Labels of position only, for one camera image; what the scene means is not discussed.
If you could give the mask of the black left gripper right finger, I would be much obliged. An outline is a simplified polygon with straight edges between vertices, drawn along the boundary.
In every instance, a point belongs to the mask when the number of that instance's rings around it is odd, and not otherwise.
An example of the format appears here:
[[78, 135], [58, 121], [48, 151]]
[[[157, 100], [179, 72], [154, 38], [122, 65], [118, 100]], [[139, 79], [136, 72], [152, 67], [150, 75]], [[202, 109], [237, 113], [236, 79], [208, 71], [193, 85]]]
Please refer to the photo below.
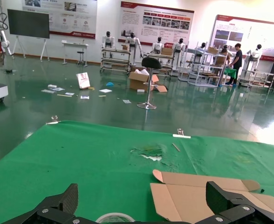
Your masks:
[[205, 197], [214, 215], [199, 224], [274, 224], [274, 213], [256, 206], [242, 194], [223, 190], [215, 182], [206, 183]]

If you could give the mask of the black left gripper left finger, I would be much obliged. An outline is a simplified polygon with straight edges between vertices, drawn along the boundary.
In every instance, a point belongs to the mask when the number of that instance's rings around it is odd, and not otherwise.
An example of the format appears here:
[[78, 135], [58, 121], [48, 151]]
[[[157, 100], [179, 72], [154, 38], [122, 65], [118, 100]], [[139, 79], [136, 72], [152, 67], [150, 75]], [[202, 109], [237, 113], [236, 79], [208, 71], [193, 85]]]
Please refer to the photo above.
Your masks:
[[45, 197], [34, 209], [7, 220], [6, 224], [94, 224], [75, 216], [78, 207], [78, 184], [72, 183], [61, 194]]

